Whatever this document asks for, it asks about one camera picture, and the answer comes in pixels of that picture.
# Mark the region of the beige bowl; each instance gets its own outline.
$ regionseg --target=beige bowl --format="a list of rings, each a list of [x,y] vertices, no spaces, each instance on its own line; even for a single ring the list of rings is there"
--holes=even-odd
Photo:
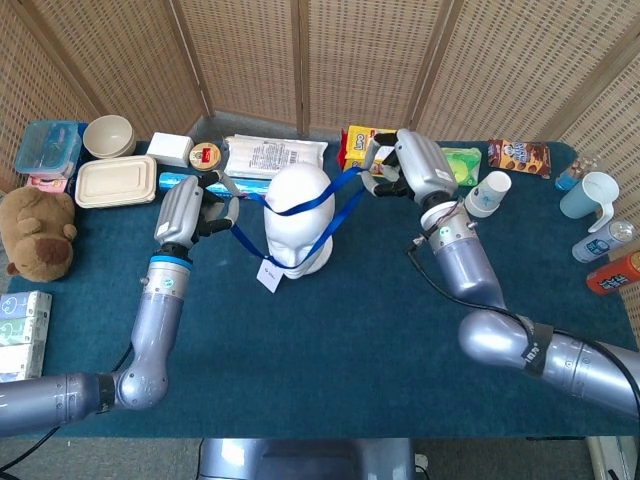
[[[133,127],[119,115],[95,119],[84,131],[82,141],[89,153],[97,158],[131,155],[136,148]]]

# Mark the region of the white card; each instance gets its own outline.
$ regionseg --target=white card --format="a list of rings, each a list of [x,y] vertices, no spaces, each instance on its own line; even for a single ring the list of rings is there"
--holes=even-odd
[[[276,293],[276,288],[284,275],[284,270],[280,267],[276,267],[269,260],[265,259],[260,264],[260,270],[258,270],[258,280],[262,283],[267,290],[271,293]]]

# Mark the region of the blue tablecloth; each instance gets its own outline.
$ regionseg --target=blue tablecloth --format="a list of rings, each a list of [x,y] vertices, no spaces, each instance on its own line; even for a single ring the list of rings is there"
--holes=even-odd
[[[479,147],[486,143],[448,143]],[[325,155],[335,177],[337,145]],[[551,144],[553,174],[575,152]],[[585,286],[594,264],[571,257],[592,219],[569,220],[553,180],[510,174],[513,187],[478,234],[508,306],[611,344],[635,343],[619,296]],[[357,182],[337,195],[344,204]],[[64,280],[14,279],[12,292],[53,293],[45,374],[106,371],[129,341],[161,199],[78,211],[75,260]],[[406,198],[366,196],[334,236],[318,273],[284,279],[275,295],[256,280],[260,260],[229,232],[192,250],[195,267],[156,408],[95,416],[60,434],[128,437],[378,437],[635,434],[631,419],[523,375],[474,363],[460,350],[465,309],[440,297],[403,250],[419,232]],[[240,224],[264,242],[259,206]],[[428,248],[421,251],[439,277]]]

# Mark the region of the light blue mug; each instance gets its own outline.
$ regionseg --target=light blue mug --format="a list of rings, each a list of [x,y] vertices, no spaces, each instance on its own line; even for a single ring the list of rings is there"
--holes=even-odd
[[[582,218],[602,209],[602,217],[589,227],[593,233],[613,218],[613,202],[618,198],[618,183],[602,172],[591,172],[560,200],[560,210],[569,218]]]

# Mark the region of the white mannequin head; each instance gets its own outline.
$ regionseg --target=white mannequin head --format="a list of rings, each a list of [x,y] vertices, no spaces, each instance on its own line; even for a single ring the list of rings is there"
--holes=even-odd
[[[303,202],[313,200],[331,183],[321,168],[310,163],[294,163],[280,170],[271,180],[265,196],[276,212],[282,212]],[[335,212],[335,199],[331,195],[316,208],[283,217],[264,209],[264,227],[269,253],[282,265],[298,265],[305,259],[316,240],[327,228]],[[333,240],[315,252],[298,268],[285,270],[288,278],[300,278],[320,269],[331,255]]]

